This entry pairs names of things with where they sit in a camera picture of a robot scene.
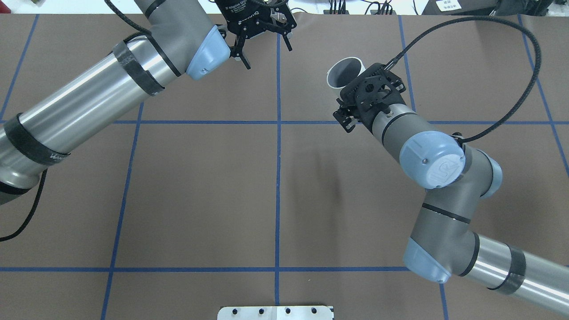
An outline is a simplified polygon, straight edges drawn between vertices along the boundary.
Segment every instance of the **ur logo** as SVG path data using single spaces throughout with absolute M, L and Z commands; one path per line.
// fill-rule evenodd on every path
M 58 154 L 55 154 L 55 153 L 52 153 L 52 154 L 50 155 L 50 158 L 51 158 L 51 159 L 54 159 L 54 160 L 57 160 L 57 161 L 62 161 L 62 160 L 64 159 L 62 156 L 60 156 L 60 155 L 58 155 Z
M 445 177 L 453 174 L 456 169 L 459 168 L 459 164 L 454 161 L 445 161 L 440 164 L 439 172 L 443 174 Z

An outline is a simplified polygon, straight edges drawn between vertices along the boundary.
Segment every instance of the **robotic arm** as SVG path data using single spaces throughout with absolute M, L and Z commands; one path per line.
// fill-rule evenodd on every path
M 152 24 L 148 32 L 119 42 L 103 60 L 0 128 L 0 204 L 33 188 L 42 171 L 182 73 L 199 80 L 230 56 L 243 57 L 246 38 L 274 31 L 291 49 L 288 35 L 296 22 L 286 1 L 220 1 L 229 31 L 237 34 L 231 48 L 197 0 L 135 2 Z
M 480 199 L 500 187 L 498 163 L 407 107 L 400 95 L 405 86 L 386 69 L 346 58 L 328 71 L 327 82 L 340 97 L 333 114 L 340 125 L 351 132 L 362 122 L 427 191 L 405 265 L 430 281 L 445 283 L 457 274 L 569 316 L 569 268 L 468 229 Z

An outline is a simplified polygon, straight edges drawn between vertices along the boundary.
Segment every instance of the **black tape band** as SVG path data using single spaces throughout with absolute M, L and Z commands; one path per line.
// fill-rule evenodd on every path
M 19 152 L 28 159 L 44 166 L 55 165 L 69 156 L 69 154 L 53 151 L 36 140 L 20 123 L 20 114 L 4 124 L 6 137 Z
M 450 212 L 450 211 L 443 210 L 443 209 L 441 209 L 441 208 L 432 206 L 432 205 L 430 205 L 430 204 L 428 204 L 428 203 L 423 203 L 423 208 L 429 209 L 429 210 L 431 210 L 431 211 L 435 211 L 435 212 L 438 213 L 438 214 L 445 215 L 445 216 L 447 216 L 447 217 L 449 217 L 449 218 L 453 218 L 453 219 L 455 219 L 455 220 L 458 220 L 458 221 L 460 221 L 460 222 L 464 222 L 464 223 L 466 223 L 466 224 L 470 223 L 470 219 L 467 219 L 467 218 L 465 218 L 465 217 L 463 217 L 463 216 L 459 216 L 459 215 L 457 215 L 457 214 L 453 214 L 453 213 Z
M 121 64 L 122 68 L 129 74 L 129 76 L 138 84 L 138 86 L 148 93 L 150 96 L 157 95 L 160 91 L 164 90 L 150 72 L 144 70 L 137 58 L 130 51 L 125 42 L 117 43 L 113 48 L 115 58 Z
M 474 264 L 478 259 L 478 253 L 480 252 L 480 237 L 478 236 L 478 233 L 476 232 L 473 233 L 474 233 L 474 253 L 472 254 L 472 258 L 470 259 L 468 267 L 466 267 L 466 270 L 463 273 L 459 274 L 459 277 L 466 276 L 472 270 L 472 268 L 474 268 Z
M 150 15 L 158 8 L 161 4 L 165 3 L 166 0 L 156 0 L 154 1 L 147 9 L 144 11 L 144 16 L 146 19 L 150 17 Z
M 29 190 L 30 189 L 16 188 L 16 187 L 13 187 L 9 184 L 5 184 L 2 181 L 0 181 L 0 192 L 3 192 L 5 194 L 23 195 L 26 192 L 28 192 Z
M 403 117 L 403 116 L 406 116 L 406 115 L 408 115 L 408 114 L 416 114 L 416 113 L 414 113 L 414 112 L 406 112 L 406 113 L 398 114 L 398 115 L 396 115 L 395 117 L 393 117 L 393 119 L 391 119 L 391 121 L 389 121 L 389 122 L 387 123 L 387 125 L 386 125 L 385 128 L 384 128 L 384 131 L 381 133 L 381 144 L 382 144 L 382 145 L 384 144 L 385 133 L 387 132 L 387 129 L 389 128 L 389 126 L 390 126 L 395 120 L 397 120 L 397 119 L 399 119 L 399 118 L 401 118 L 401 117 Z
M 526 278 L 526 255 L 521 249 L 507 245 L 510 248 L 512 261 L 510 263 L 510 271 L 506 279 L 501 285 L 495 288 L 489 288 L 503 294 L 512 294 L 522 286 Z

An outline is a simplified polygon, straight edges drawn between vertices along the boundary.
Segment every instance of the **blue joint cap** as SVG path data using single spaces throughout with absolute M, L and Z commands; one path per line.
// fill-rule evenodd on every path
M 451 277 L 451 273 L 412 238 L 407 243 L 403 262 L 409 270 L 433 282 L 443 284 Z
M 498 191 L 498 189 L 502 185 L 502 180 L 504 175 L 502 173 L 502 167 L 500 167 L 500 165 L 498 164 L 498 162 L 496 162 L 496 160 L 492 159 L 489 155 L 486 154 L 486 152 L 480 149 L 478 149 L 478 151 L 482 152 L 486 156 L 486 158 L 488 158 L 488 161 L 492 166 L 492 183 L 490 184 L 488 191 L 486 191 L 485 194 L 480 196 L 480 199 L 486 199 L 490 198 L 494 193 L 496 193 L 496 191 Z
M 460 176 L 465 163 L 462 148 L 440 131 L 415 134 L 399 152 L 403 172 L 425 189 L 448 186 Z
M 197 49 L 185 72 L 192 79 L 200 80 L 229 59 L 229 54 L 229 47 L 225 43 L 225 39 L 219 33 L 217 26 L 213 26 Z

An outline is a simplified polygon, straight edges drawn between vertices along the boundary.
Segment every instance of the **sticker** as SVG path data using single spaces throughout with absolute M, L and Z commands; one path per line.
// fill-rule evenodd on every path
M 436 2 L 440 11 L 452 11 L 462 9 L 458 0 L 439 0 Z

